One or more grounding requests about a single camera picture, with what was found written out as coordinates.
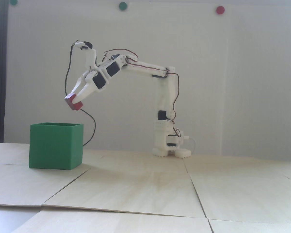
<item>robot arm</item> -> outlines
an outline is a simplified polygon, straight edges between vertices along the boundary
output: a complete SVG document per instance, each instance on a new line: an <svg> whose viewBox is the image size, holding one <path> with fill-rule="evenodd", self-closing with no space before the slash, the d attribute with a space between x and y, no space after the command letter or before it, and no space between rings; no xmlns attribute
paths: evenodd
<svg viewBox="0 0 291 233"><path fill-rule="evenodd" d="M158 82L153 154L163 157L173 152L181 158L191 155L191 151L179 148L183 139L188 139L188 137L173 126L176 116L174 103L177 98L174 67L165 68L141 62L137 56L131 54L112 55L106 61L96 64L96 50L90 43L78 42L75 45L87 53L87 71L78 79L71 93L65 97L72 110L79 110L83 106L82 100L91 93L104 90L109 81L121 70L138 71L151 75L157 78Z"/></svg>

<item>wooden board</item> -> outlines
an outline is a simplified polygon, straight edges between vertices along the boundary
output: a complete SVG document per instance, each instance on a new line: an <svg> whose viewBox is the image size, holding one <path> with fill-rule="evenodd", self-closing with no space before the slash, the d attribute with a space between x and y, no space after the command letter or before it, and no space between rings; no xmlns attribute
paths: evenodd
<svg viewBox="0 0 291 233"><path fill-rule="evenodd" d="M204 217L188 174L91 168L44 205Z"/></svg>
<svg viewBox="0 0 291 233"><path fill-rule="evenodd" d="M7 164L28 164L29 144L0 143L0 162Z"/></svg>
<svg viewBox="0 0 291 233"><path fill-rule="evenodd" d="M291 180L191 175L207 218L240 222L291 222Z"/></svg>
<svg viewBox="0 0 291 233"><path fill-rule="evenodd" d="M0 233L12 232L40 210L41 207L0 206Z"/></svg>
<svg viewBox="0 0 291 233"><path fill-rule="evenodd" d="M245 175L262 178L286 178L274 164L280 161L260 160L251 157L197 156L183 159L188 173L212 175Z"/></svg>
<svg viewBox="0 0 291 233"><path fill-rule="evenodd" d="M211 233L206 219L94 211L43 210L13 233Z"/></svg>
<svg viewBox="0 0 291 233"><path fill-rule="evenodd" d="M98 163L87 164L113 171L186 173L183 160L174 156L162 158L152 153L128 151L99 151L99 154L103 154L103 157Z"/></svg>
<svg viewBox="0 0 291 233"><path fill-rule="evenodd" d="M73 170L0 164L0 205L40 206L88 168L84 164Z"/></svg>
<svg viewBox="0 0 291 233"><path fill-rule="evenodd" d="M253 223L210 220L214 233L291 233L291 223Z"/></svg>
<svg viewBox="0 0 291 233"><path fill-rule="evenodd" d="M270 167L277 170L284 176L291 179L291 162L288 161L271 161Z"/></svg>

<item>red sticker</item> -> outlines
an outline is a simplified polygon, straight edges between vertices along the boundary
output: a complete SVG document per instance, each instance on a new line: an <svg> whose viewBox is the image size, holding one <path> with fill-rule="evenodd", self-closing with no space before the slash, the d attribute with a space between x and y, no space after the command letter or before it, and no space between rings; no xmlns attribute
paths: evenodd
<svg viewBox="0 0 291 233"><path fill-rule="evenodd" d="M223 6L218 6L217 7L216 12L217 12L218 15L222 15L224 13L224 11L225 11L225 9L224 9Z"/></svg>

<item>green dot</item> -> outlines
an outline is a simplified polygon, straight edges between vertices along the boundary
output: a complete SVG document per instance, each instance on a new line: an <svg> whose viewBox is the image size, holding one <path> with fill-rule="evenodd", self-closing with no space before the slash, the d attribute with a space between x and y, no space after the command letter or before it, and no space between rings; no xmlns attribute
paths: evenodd
<svg viewBox="0 0 291 233"><path fill-rule="evenodd" d="M119 4L119 8L120 8L120 10L121 11L125 11L126 9L127 9L127 3L126 2L121 2L120 4Z"/></svg>
<svg viewBox="0 0 291 233"><path fill-rule="evenodd" d="M15 6L17 4L17 2L18 2L17 0L10 0L10 4L13 6Z"/></svg>

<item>green open box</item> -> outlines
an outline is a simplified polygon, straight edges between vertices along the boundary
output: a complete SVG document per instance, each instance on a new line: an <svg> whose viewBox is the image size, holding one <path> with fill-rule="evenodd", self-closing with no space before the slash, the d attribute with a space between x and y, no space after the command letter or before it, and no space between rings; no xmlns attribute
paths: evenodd
<svg viewBox="0 0 291 233"><path fill-rule="evenodd" d="M30 126L29 167L71 170L82 163L83 124Z"/></svg>

